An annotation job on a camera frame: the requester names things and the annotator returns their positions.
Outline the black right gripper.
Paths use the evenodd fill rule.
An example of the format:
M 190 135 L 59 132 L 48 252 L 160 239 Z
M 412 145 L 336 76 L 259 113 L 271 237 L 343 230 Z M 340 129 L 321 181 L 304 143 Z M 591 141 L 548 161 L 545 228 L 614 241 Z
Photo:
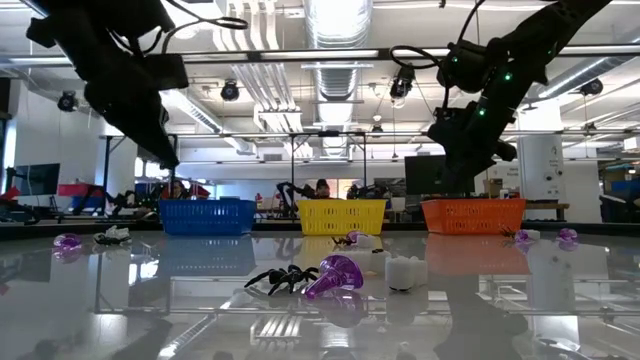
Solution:
M 500 139 L 505 128 L 515 121 L 518 105 L 512 95 L 481 96 L 465 108 L 437 108 L 436 122 L 427 136 L 445 150 L 447 166 L 447 192 L 465 194 L 476 192 L 475 178 L 479 170 L 495 164 L 493 156 L 512 161 L 517 150 Z M 463 180 L 456 170 L 473 170 Z

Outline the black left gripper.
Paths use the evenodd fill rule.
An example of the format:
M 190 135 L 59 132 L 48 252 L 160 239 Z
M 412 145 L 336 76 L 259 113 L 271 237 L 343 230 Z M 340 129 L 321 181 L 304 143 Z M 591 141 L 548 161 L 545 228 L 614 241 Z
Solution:
M 107 123 L 163 168 L 175 168 L 178 157 L 164 129 L 168 120 L 159 91 L 164 80 L 139 64 L 102 65 L 83 70 L 84 96 Z

